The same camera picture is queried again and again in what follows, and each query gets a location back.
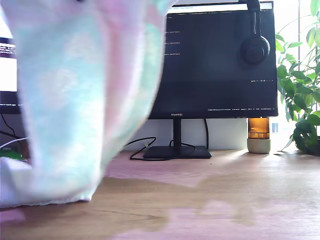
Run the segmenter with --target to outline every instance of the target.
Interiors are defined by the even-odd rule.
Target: amber glass
[[[249,118],[248,119],[249,139],[269,139],[269,118]]]

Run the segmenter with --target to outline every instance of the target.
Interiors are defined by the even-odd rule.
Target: monitor stand
[[[181,143],[181,119],[173,119],[173,146],[152,146],[143,155],[145,159],[209,159],[205,146],[184,146]]]

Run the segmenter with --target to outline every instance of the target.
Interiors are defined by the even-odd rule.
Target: monitor screen
[[[243,3],[170,8],[162,79],[149,118],[277,116],[272,2],[261,3],[261,33],[270,54],[258,65],[247,65],[240,56],[252,32],[252,13]]]
[[[0,114],[18,114],[16,46],[0,7]]]

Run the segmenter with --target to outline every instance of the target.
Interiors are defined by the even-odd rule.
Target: white cable
[[[27,140],[28,138],[25,137],[25,138],[20,138],[20,139],[15,139],[15,140],[12,140],[10,142],[7,142],[6,144],[3,144],[2,146],[0,146],[0,149],[2,149],[3,147],[9,145],[9,144],[12,144],[12,143],[15,143],[15,142],[18,142],[18,141],[22,141],[22,140]]]

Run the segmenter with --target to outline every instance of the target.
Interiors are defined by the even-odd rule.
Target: white wall
[[[180,0],[177,4],[212,3],[221,0]],[[237,0],[222,0],[222,2],[237,2]],[[24,137],[24,130],[20,115],[5,115],[7,122],[16,130],[16,134]],[[209,119],[209,144],[211,149],[244,149],[247,147],[247,120],[246,119]],[[0,122],[0,129],[10,130]],[[173,137],[172,120],[148,120],[135,134],[132,139],[144,137],[157,137],[154,143],[159,146],[169,144]],[[1,136],[0,142],[10,140],[9,137]],[[205,145],[206,132],[204,122],[201,119],[182,121],[182,141],[192,145]],[[133,144],[128,149],[140,149],[142,142]]]

